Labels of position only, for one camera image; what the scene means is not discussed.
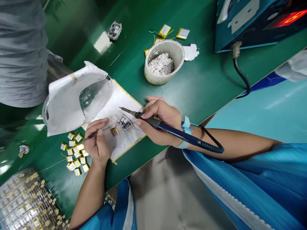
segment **green work surface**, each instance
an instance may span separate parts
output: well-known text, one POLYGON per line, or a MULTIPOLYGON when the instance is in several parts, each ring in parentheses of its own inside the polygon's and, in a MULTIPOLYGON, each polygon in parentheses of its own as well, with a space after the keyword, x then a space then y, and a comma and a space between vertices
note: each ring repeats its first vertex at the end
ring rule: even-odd
MULTIPOLYGON (((146 96, 162 96, 176 106, 191 122, 201 123, 244 91, 244 83, 235 72, 231 54, 214 54, 216 0, 54 0, 46 9, 45 27, 48 49, 64 58, 73 71, 90 61, 109 75, 138 102, 146 104, 146 96), (122 23, 123 30, 116 42, 109 43, 106 33, 113 21, 122 23), (191 30, 182 45, 195 43, 200 54, 185 62, 166 85, 149 84, 143 73, 144 50, 153 44, 154 34, 163 24, 174 29, 168 38, 175 37, 180 27, 191 30)), ((255 84, 276 67, 306 46, 307 31, 277 45, 243 50, 239 66, 251 84, 255 84)), ((68 143, 67 133, 46 137, 47 129, 41 119, 42 105, 33 109, 18 109, 0 105, 1 132, 6 132, 7 145, 0 155, 0 183, 25 167, 33 166, 46 180, 62 212, 71 216, 84 181, 75 178, 66 168, 60 152, 62 142, 68 143), (18 158, 19 145, 26 144, 31 152, 18 158)), ((153 144, 144 138, 121 156, 117 165, 109 162, 106 189, 119 183, 137 168, 148 162, 166 146, 153 144)))

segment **plastic container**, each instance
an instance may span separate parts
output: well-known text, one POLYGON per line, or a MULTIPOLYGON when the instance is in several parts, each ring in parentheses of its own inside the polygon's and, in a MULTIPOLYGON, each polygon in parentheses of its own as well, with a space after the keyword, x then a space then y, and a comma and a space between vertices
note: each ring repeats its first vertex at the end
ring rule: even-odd
POLYGON ((172 77, 178 72, 178 70, 182 67, 184 60, 185 50, 179 42, 173 40, 164 40, 154 45, 148 51, 145 59, 144 74, 146 80, 153 85, 164 85, 165 83, 169 82, 172 77), (165 76, 156 75, 148 68, 148 63, 162 53, 169 53, 169 57, 174 61, 174 71, 165 76))

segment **cable connector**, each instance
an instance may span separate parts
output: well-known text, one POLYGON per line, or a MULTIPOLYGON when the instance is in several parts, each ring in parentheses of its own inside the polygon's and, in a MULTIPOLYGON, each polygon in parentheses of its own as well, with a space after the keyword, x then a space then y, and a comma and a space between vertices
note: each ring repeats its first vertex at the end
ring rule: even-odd
POLYGON ((232 50, 232 59, 236 59, 240 56, 240 46, 241 45, 242 45, 242 42, 236 42, 230 47, 232 50))

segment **forearm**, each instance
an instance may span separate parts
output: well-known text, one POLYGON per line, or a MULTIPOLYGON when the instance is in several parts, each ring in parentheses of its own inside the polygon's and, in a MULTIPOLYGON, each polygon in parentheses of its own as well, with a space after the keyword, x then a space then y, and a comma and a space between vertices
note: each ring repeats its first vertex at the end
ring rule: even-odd
POLYGON ((70 229, 79 229, 103 205, 106 165, 92 161, 88 175, 80 189, 70 222, 70 229))
MULTIPOLYGON (((215 145, 211 138, 206 135, 199 127, 190 127, 192 135, 203 141, 215 145)), ((227 130, 227 129, 207 129, 209 133, 224 147, 224 153, 218 154, 205 149, 189 145, 188 149, 203 152, 206 155, 221 160, 237 161, 244 160, 256 154, 268 152, 276 144, 281 142, 257 136, 250 133, 227 130)))

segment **gray sleeve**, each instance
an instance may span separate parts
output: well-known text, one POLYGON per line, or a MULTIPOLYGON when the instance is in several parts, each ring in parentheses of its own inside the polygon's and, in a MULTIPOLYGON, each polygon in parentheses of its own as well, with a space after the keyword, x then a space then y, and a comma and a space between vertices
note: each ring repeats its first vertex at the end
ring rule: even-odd
POLYGON ((40 0, 0 0, 0 103, 33 107, 46 98, 45 23, 40 0))

